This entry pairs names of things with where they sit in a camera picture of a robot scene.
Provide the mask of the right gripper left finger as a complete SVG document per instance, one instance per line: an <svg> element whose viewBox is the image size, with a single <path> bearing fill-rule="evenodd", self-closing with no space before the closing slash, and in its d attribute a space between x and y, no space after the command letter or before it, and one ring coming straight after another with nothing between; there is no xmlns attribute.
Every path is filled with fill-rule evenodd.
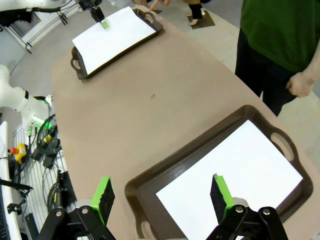
<svg viewBox="0 0 320 240"><path fill-rule="evenodd" d="M58 207L52 209L37 236L38 240L114 240L107 222L115 200L111 178L102 177L89 205L71 212Z"/></svg>

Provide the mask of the person's right hand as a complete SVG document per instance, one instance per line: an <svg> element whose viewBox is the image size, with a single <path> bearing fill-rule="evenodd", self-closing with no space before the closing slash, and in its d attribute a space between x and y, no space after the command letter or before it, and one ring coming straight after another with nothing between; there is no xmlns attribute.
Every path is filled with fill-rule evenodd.
<svg viewBox="0 0 320 240"><path fill-rule="evenodd" d="M168 6L170 3L171 3L171 0L154 0L149 10L150 11L155 10L159 4Z"/></svg>

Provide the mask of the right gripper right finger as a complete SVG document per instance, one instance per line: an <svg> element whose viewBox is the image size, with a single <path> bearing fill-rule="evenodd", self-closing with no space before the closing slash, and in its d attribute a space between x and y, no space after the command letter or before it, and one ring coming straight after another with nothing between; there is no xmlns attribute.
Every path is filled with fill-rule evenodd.
<svg viewBox="0 0 320 240"><path fill-rule="evenodd" d="M287 240L276 209L264 206L258 211L236 204L222 175L212 177L210 198L218 225L208 240Z"/></svg>

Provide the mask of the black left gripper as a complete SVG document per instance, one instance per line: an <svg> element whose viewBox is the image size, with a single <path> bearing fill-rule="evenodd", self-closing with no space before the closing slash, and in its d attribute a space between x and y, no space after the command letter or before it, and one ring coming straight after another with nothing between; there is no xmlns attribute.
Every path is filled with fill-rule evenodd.
<svg viewBox="0 0 320 240"><path fill-rule="evenodd" d="M109 27L109 24L106 21L106 18L99 7L99 5L102 3L102 0L79 0L78 4L82 8L82 10L90 10L90 14L92 18L97 22L100 23L100 25L107 29Z"/></svg>

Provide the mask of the person's left hand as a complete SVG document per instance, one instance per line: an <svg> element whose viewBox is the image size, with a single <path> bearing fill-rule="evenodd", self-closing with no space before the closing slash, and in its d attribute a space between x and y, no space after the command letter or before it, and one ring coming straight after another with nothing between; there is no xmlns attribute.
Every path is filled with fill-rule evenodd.
<svg viewBox="0 0 320 240"><path fill-rule="evenodd" d="M289 79L286 88L296 97L306 97L311 93L317 80L318 78L314 77L311 73L306 71L299 72Z"/></svg>

